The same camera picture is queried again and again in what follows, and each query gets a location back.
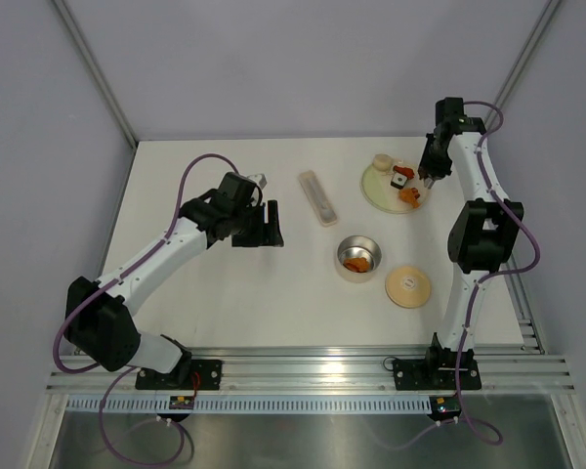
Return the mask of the steel lunch box bowl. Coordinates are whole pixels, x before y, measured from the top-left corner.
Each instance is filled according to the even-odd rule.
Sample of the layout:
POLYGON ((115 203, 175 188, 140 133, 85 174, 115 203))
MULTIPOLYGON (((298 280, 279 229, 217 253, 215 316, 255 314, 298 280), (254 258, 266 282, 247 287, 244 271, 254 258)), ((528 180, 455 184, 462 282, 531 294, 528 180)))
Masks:
POLYGON ((350 235, 336 248, 335 269, 344 280, 352 283, 370 281, 382 262, 382 250, 372 238, 350 235))

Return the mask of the orange fried chicken piece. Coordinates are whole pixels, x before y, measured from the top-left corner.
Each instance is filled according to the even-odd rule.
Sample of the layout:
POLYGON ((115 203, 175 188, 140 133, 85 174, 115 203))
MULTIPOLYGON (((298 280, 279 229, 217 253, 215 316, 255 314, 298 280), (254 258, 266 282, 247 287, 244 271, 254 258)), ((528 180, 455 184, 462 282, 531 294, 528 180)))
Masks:
POLYGON ((372 269, 370 262, 364 257, 347 258, 343 266, 351 272, 364 274, 372 269))

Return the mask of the orange bacon slice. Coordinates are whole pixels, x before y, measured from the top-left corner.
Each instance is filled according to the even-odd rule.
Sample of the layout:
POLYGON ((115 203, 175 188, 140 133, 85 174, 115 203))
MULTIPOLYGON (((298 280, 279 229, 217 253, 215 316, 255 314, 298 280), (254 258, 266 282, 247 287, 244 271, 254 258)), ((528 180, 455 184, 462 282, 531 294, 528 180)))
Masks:
POLYGON ((356 273, 363 273, 365 271, 365 268, 360 264, 345 263, 344 266, 348 270, 350 270, 352 272, 356 272, 356 273))

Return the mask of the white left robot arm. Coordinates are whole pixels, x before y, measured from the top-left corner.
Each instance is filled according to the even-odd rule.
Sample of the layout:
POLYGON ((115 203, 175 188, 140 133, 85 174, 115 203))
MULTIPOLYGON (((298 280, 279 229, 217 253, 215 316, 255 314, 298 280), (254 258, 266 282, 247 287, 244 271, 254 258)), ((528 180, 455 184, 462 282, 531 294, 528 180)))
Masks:
POLYGON ((127 264, 69 286, 60 339, 107 371, 139 367, 157 373, 171 389, 184 387, 191 377, 190 349, 168 336, 140 332, 134 318, 172 274, 218 241, 283 246, 277 203, 263 199, 266 184, 262 174, 229 172, 217 188, 179 201, 170 227, 127 264))

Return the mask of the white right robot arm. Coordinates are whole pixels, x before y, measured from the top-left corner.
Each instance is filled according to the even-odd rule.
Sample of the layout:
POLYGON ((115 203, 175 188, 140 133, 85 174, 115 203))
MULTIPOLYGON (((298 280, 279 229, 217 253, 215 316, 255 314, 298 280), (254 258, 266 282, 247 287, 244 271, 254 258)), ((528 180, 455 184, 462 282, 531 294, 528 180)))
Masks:
POLYGON ((508 198, 495 176, 484 122, 465 105, 455 97, 436 103, 418 167, 426 188, 458 173, 465 202, 447 239, 453 280, 446 311, 424 359, 412 367, 417 390, 481 388, 474 345, 484 284, 508 261, 523 218, 523 205, 508 198))

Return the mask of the black white sushi roll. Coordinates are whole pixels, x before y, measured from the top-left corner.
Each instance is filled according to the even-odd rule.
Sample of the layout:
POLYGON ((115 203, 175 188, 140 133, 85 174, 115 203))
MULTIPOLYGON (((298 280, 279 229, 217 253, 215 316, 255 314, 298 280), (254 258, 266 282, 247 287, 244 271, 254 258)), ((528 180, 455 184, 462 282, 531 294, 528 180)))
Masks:
POLYGON ((402 190, 408 182, 408 178, 400 173, 395 173, 391 179, 390 185, 393 188, 402 190))

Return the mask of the orange fried nugget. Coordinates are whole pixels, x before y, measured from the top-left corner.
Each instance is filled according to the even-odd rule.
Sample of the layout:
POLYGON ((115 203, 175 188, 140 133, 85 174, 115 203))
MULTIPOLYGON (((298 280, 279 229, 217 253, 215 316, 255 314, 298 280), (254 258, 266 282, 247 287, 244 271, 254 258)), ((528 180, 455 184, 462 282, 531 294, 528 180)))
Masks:
POLYGON ((420 193, 416 188, 401 189, 398 193, 398 197, 403 202, 408 203, 414 207, 419 205, 418 199, 420 198, 420 193))

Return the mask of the white rice ball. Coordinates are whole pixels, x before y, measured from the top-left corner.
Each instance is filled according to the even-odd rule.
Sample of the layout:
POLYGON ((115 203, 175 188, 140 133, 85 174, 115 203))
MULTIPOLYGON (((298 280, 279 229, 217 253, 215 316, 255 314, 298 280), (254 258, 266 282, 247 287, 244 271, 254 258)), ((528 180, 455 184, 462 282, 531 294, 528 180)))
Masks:
POLYGON ((393 159, 383 153, 376 154, 372 161, 372 166, 380 172, 388 172, 393 168, 393 159))

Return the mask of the beige cutlery case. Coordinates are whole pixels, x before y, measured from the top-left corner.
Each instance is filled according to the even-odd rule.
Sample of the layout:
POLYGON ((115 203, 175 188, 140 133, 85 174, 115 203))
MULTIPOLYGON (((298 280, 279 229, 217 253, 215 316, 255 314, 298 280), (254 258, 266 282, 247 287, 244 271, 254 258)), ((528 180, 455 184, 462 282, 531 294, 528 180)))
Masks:
POLYGON ((335 225, 338 216, 316 173, 303 172, 298 176, 298 181, 320 224, 324 227, 335 225))

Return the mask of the pale green plate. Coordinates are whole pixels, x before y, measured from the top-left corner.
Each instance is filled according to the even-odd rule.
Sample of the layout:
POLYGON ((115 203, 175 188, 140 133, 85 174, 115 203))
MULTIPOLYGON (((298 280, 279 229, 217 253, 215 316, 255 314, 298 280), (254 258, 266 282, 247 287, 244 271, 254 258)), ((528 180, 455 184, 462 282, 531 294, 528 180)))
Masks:
POLYGON ((430 191, 423 185, 416 173, 416 167, 404 160, 392 159, 392 166, 387 171, 380 171, 373 163, 367 166, 362 172, 360 188, 365 199, 375 208, 391 213, 406 214, 421 208, 429 199, 430 191), (417 190, 417 205, 402 199, 399 195, 400 189, 392 185, 395 176, 393 167, 407 168, 414 173, 412 179, 408 179, 403 187, 404 190, 417 190))

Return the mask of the beige round lid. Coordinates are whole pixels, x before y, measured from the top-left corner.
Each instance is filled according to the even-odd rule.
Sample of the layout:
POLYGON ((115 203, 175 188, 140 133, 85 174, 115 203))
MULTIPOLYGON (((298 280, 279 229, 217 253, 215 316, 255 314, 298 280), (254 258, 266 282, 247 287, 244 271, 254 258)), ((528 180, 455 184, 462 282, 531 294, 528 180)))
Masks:
POLYGON ((415 309, 424 306, 432 293, 429 278, 414 266, 393 269, 385 279, 385 291, 396 305, 415 309))

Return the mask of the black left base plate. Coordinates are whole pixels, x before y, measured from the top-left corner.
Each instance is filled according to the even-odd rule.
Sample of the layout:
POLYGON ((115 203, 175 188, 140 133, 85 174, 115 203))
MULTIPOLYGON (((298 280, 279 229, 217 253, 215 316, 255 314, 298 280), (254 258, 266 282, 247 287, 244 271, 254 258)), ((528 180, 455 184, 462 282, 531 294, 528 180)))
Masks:
POLYGON ((217 391, 220 389, 223 371, 220 360, 192 360, 184 371, 169 374, 150 369, 140 370, 135 387, 140 391, 217 391))

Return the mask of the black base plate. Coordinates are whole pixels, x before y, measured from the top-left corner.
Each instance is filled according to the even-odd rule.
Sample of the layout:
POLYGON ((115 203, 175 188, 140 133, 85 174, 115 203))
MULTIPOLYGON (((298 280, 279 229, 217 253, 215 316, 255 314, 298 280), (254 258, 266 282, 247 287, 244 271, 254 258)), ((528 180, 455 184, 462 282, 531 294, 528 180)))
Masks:
POLYGON ((217 391, 220 389, 223 371, 220 360, 192 360, 184 371, 169 374, 150 369, 140 370, 135 387, 140 391, 217 391))
POLYGON ((456 368, 455 361, 431 363, 424 359, 386 357, 383 367, 392 373, 398 391, 477 391, 482 388, 475 361, 456 368))

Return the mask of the right aluminium frame post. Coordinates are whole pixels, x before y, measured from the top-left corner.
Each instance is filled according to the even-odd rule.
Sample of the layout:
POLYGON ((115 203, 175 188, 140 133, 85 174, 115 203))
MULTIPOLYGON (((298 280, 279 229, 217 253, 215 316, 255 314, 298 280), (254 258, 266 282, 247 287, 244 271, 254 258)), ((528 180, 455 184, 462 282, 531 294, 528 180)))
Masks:
POLYGON ((484 109, 483 122, 487 130, 490 130, 498 122, 496 108, 503 113, 506 112, 508 104, 519 90, 519 86, 522 84, 564 5, 565 1, 563 0, 544 2, 494 99, 488 106, 480 105, 484 109))

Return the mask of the aluminium frame post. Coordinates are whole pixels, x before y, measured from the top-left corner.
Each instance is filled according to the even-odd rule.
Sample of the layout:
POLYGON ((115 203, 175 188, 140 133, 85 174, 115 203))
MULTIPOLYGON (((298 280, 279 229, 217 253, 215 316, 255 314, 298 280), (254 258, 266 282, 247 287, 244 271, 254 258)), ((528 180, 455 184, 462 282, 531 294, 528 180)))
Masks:
POLYGON ((519 86, 522 84, 564 5, 565 1, 563 0, 544 2, 494 99, 488 106, 480 105, 484 109, 483 122, 487 130, 490 130, 498 122, 496 108, 503 113, 506 112, 508 104, 519 90, 519 86))
POLYGON ((58 19, 64 27, 79 60, 89 74, 95 88, 100 94, 108 112, 111 114, 115 125, 120 131, 123 139, 132 151, 138 147, 139 139, 133 130, 125 112, 118 102, 111 86, 109 85, 102 67, 100 66, 89 41, 84 34, 76 16, 72 12, 67 1, 50 0, 49 4, 58 16, 58 19))

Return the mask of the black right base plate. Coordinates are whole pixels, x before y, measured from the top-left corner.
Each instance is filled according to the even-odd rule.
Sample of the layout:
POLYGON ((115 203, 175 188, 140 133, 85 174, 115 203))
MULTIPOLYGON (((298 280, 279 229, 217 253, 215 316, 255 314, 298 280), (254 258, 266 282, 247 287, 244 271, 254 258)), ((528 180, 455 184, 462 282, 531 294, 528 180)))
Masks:
POLYGON ((431 363, 424 359, 386 357, 383 367, 392 373, 398 391, 477 391, 482 388, 475 361, 456 368, 455 361, 431 363))

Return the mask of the aluminium rail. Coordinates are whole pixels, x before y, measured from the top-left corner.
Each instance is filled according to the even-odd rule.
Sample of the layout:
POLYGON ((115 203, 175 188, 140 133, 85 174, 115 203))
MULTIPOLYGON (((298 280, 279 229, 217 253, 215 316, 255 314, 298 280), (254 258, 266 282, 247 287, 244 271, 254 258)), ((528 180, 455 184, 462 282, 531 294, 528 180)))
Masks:
MULTIPOLYGON (((390 358, 418 359, 421 347, 196 348, 223 362, 220 394, 377 395, 396 391, 390 358)), ((475 356, 482 394, 573 394, 565 358, 537 350, 482 349, 475 356)))

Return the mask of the left aluminium frame post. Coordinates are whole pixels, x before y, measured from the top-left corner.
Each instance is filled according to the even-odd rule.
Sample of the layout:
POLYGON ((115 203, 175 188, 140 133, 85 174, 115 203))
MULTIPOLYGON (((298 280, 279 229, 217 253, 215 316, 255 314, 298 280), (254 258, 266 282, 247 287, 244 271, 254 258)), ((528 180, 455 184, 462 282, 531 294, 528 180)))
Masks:
POLYGON ((120 131, 123 139, 132 151, 138 147, 139 139, 133 130, 125 112, 118 102, 111 86, 109 85, 102 67, 100 66, 89 41, 84 34, 76 16, 72 12, 67 1, 50 0, 49 4, 58 16, 58 19, 64 27, 79 60, 89 74, 95 88, 100 94, 108 112, 111 114, 115 125, 120 131))

